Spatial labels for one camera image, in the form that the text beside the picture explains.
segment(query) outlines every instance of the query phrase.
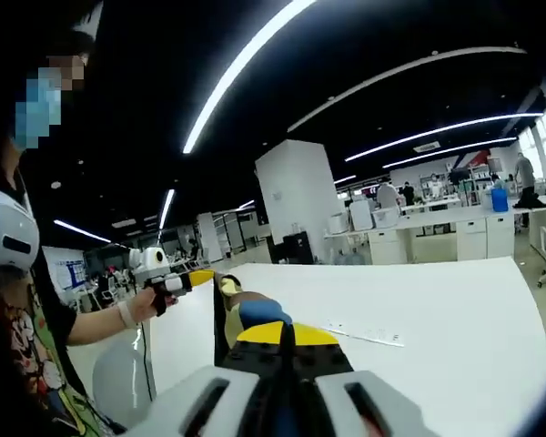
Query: wrist band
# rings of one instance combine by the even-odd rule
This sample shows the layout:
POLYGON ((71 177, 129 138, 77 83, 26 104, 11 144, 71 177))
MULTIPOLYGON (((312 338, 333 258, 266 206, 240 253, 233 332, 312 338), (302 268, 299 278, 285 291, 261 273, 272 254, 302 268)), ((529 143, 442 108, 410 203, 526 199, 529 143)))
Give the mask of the wrist band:
POLYGON ((134 321, 134 318, 131 315, 127 302, 122 300, 117 304, 117 307, 119 308, 119 314, 121 314, 121 319, 124 321, 126 328, 137 328, 137 323, 134 321))

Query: face mask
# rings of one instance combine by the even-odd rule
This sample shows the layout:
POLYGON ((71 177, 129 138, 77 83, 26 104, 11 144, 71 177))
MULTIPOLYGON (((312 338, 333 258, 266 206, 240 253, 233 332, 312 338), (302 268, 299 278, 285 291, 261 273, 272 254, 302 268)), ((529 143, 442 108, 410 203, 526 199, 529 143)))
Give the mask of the face mask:
POLYGON ((26 80, 26 101, 15 106, 15 147, 38 148, 51 126, 61 124, 61 75, 56 68, 39 68, 36 78, 26 80))

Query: black ceiling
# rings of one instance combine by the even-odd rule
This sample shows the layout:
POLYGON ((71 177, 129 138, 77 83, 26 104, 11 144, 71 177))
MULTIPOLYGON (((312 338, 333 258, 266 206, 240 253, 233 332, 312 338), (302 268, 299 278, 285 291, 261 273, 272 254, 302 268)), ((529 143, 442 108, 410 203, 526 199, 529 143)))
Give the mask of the black ceiling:
MULTIPOLYGON (((520 27, 496 2, 318 0, 250 61, 193 153, 183 156, 189 130, 220 76, 287 3, 204 0, 185 9, 158 0, 147 1, 146 7, 106 2, 85 90, 66 107, 62 128, 24 158, 44 242, 97 244, 68 237, 71 232, 53 227, 53 219, 121 241, 126 232, 143 229, 143 217, 160 212, 169 188, 177 194, 168 226, 190 222, 199 212, 258 201, 254 161, 287 137, 324 144, 335 178, 375 176, 382 165, 412 156, 412 147, 434 139, 444 147, 494 139, 507 121, 344 162, 401 137, 518 112, 542 80, 532 56, 459 56, 384 79, 288 134, 292 124, 329 97, 433 51, 522 46, 520 27), (53 181, 62 187, 51 189, 53 181), (128 218, 137 224, 111 227, 128 218)), ((527 110, 545 107, 539 93, 527 110)), ((523 119, 510 135, 530 122, 523 119)))

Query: hand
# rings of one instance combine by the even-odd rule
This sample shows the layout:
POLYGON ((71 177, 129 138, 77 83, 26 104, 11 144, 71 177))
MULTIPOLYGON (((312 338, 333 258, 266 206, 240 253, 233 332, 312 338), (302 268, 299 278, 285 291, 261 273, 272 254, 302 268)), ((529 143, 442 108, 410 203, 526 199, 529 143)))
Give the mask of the hand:
MULTIPOLYGON (((128 302, 129 312, 135 323, 140 323, 151 319, 157 314, 156 307, 153 302, 156 297, 156 292, 151 287, 141 290, 138 294, 128 302)), ((171 307, 178 302, 174 296, 166 296, 166 306, 171 307)))

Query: cable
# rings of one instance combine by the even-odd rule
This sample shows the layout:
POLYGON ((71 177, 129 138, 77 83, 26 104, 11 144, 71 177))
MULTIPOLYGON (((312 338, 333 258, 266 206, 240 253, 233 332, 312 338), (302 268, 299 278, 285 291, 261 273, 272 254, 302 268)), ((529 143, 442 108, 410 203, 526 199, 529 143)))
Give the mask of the cable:
POLYGON ((147 340, 146 340, 146 330, 144 328, 144 323, 140 323, 140 326, 142 327, 142 338, 144 339, 144 371, 146 372, 146 383, 147 383, 147 394, 149 395, 149 400, 151 402, 154 401, 154 397, 152 396, 152 388, 149 383, 149 374, 147 372, 147 340))

